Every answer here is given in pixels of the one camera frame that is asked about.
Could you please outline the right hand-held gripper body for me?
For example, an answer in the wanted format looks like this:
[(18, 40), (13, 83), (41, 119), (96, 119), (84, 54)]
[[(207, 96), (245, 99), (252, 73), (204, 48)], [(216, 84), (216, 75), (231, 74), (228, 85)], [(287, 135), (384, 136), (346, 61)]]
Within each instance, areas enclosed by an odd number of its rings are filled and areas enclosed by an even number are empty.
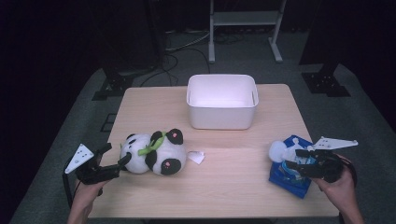
[[(338, 180), (343, 171), (343, 162), (334, 151), (344, 147), (355, 147), (358, 144), (357, 140), (343, 140), (321, 136), (312, 146), (314, 151), (312, 157), (316, 160), (316, 166), (319, 168), (318, 178), (324, 179), (329, 183)], [(354, 180), (357, 182), (357, 173), (353, 164), (350, 169), (354, 172)]]

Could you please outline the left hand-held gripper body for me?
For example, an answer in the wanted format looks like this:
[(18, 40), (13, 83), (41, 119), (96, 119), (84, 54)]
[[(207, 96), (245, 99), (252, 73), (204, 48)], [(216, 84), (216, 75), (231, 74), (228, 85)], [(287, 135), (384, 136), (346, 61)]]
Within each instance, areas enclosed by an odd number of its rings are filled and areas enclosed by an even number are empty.
[(78, 180), (86, 185), (119, 177), (120, 166), (118, 164), (100, 165), (104, 154), (101, 155), (98, 152), (99, 149), (91, 151), (85, 145), (80, 144), (73, 157), (66, 163), (64, 173), (68, 175), (74, 172)]

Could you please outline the blue tissue packet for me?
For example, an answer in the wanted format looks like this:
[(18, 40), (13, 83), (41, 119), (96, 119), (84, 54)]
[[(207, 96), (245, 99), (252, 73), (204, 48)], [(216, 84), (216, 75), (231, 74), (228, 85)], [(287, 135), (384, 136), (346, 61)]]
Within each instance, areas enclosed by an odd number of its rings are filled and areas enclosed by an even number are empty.
[[(297, 135), (291, 135), (289, 138), (283, 140), (282, 142), (290, 147), (294, 138), (298, 139), (299, 144), (303, 147), (304, 150), (312, 145), (311, 142), (306, 141), (305, 139)], [(311, 164), (314, 162), (314, 160), (296, 156), (295, 162), (298, 164)], [(289, 169), (286, 166), (286, 161), (272, 161), (269, 181), (278, 185), (282, 189), (289, 191), (291, 194), (301, 199), (304, 198), (311, 184), (311, 180), (308, 177), (300, 176), (297, 172)]]

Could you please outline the panda plush toy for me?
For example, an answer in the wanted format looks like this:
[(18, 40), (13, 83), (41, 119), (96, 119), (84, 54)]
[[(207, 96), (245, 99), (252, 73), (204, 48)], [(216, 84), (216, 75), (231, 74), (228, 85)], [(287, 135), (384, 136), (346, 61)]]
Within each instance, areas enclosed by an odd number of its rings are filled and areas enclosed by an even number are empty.
[(124, 170), (133, 174), (151, 171), (156, 175), (174, 175), (187, 160), (183, 133), (179, 129), (168, 132), (130, 134), (120, 146), (120, 157), (130, 156)]

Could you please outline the white plastic bin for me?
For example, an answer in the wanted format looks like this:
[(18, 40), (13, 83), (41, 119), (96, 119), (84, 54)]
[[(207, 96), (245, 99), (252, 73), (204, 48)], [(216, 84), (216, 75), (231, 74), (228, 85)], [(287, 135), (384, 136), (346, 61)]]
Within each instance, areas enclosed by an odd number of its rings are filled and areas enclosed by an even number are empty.
[(236, 74), (194, 75), (186, 102), (195, 129), (245, 130), (253, 121), (259, 94), (253, 77)]

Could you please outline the person's left hand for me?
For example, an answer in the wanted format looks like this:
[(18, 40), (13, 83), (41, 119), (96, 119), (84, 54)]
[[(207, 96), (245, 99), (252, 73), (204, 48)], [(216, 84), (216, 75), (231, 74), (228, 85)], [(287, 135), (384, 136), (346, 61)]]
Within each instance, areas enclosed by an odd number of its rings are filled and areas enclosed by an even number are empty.
[(101, 189), (107, 184), (107, 181), (102, 181), (96, 184), (86, 185), (81, 181), (77, 182), (75, 188), (75, 195), (73, 205), (88, 206), (100, 195)]

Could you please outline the person's right hand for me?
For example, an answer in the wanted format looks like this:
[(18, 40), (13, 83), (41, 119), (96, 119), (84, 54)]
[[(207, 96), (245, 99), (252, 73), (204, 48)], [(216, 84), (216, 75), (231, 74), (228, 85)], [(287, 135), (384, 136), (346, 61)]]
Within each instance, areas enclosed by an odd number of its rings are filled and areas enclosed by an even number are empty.
[(356, 199), (355, 196), (355, 180), (354, 172), (350, 169), (352, 163), (349, 159), (339, 155), (339, 158), (343, 162), (343, 171), (338, 180), (333, 183), (329, 183), (324, 179), (312, 178), (312, 181), (318, 185), (321, 191), (323, 191), (328, 199), (333, 204), (353, 202)]

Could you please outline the black stand base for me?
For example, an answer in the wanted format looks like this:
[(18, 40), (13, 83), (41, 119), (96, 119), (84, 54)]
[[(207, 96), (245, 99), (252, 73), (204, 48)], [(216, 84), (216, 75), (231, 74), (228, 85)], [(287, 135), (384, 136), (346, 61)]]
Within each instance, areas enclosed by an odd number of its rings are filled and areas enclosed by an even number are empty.
[(325, 63), (318, 72), (302, 73), (311, 93), (323, 93), (328, 97), (349, 97), (347, 89), (334, 76), (338, 63)]
[(93, 101), (104, 101), (108, 97), (121, 97), (129, 89), (134, 81), (131, 75), (121, 75), (114, 68), (105, 67), (106, 79), (99, 91), (92, 97)]

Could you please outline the white paper tag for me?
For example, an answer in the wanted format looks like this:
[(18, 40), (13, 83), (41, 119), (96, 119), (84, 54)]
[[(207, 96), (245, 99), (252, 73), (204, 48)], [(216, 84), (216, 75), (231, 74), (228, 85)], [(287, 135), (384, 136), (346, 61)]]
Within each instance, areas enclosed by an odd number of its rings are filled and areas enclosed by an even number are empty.
[(197, 164), (201, 164), (205, 158), (205, 153), (202, 151), (190, 151), (188, 158)]

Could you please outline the white metal stand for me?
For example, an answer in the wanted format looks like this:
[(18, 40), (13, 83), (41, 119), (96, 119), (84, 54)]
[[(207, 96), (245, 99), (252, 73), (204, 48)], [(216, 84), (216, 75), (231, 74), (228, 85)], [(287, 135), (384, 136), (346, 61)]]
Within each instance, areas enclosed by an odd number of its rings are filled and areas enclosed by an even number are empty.
[(283, 20), (286, 4), (287, 0), (281, 0), (278, 10), (272, 11), (216, 12), (214, 10), (214, 0), (210, 0), (208, 61), (210, 63), (214, 63), (216, 61), (214, 33), (217, 27), (273, 25), (274, 31), (273, 34), (268, 37), (268, 42), (275, 61), (277, 63), (282, 63), (283, 59), (276, 41)]

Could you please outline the black upright post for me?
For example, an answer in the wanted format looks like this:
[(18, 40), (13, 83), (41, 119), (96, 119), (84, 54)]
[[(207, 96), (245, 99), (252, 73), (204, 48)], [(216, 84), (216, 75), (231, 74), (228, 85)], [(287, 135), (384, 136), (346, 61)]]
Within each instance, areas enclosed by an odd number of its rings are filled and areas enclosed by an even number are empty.
[(161, 63), (165, 54), (166, 35), (163, 29), (158, 5), (159, 0), (145, 0), (148, 28), (151, 36), (152, 46), (155, 51), (155, 60), (156, 63)]

